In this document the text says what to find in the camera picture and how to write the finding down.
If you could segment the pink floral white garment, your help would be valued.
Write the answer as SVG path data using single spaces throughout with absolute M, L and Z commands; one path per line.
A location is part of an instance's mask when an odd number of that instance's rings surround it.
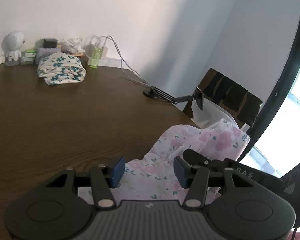
M 167 129 L 142 159 L 126 163 L 118 186 L 111 189 L 117 203 L 122 200 L 172 200 L 183 202 L 183 189 L 173 171 L 175 157 L 190 165 L 225 158 L 237 160 L 250 137 L 232 122 L 219 122 L 199 129 L 175 125 Z

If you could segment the dark wooden chair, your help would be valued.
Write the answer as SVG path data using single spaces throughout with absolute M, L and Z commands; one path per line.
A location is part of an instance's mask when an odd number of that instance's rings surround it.
M 224 117 L 239 128 L 254 126 L 263 101 L 247 89 L 213 68 L 206 72 L 198 88 L 203 93 L 203 108 L 191 100 L 183 109 L 198 126 L 205 127 Z

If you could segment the green floral folded cloth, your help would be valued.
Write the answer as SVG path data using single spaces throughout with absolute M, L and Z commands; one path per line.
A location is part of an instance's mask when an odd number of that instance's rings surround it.
M 37 74 L 52 86 L 80 83 L 86 76 L 86 70 L 78 57 L 58 52 L 39 61 Z

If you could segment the green liquid bottle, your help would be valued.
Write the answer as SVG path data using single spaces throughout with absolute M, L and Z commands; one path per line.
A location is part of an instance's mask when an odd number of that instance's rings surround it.
M 90 67 L 96 69 L 102 54 L 102 50 L 98 47 L 94 48 L 93 54 L 90 58 Z

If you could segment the crumpled white tissue pile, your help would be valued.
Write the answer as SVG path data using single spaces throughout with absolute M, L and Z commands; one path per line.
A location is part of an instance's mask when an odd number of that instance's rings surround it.
M 65 51 L 68 54 L 83 54 L 85 50 L 81 48 L 82 38 L 81 37 L 72 37 L 67 40 L 62 41 L 62 51 Z

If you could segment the grey box stack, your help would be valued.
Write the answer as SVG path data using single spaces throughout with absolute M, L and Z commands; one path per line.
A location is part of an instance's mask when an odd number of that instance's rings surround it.
M 34 61 L 36 64 L 38 64 L 41 59 L 59 52 L 61 52 L 61 48 L 38 48 Z

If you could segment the black small box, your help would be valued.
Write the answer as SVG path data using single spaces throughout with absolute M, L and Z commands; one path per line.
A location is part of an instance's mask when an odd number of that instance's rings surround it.
M 58 41 L 55 38 L 44 38 L 43 48 L 57 48 Z

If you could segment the white round-head robot toy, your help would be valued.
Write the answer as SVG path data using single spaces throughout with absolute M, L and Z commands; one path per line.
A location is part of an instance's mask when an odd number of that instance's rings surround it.
M 6 66 L 16 66 L 20 63 L 22 57 L 20 49 L 24 43 L 25 36 L 21 31 L 13 31 L 6 35 L 1 44 L 5 52 Z

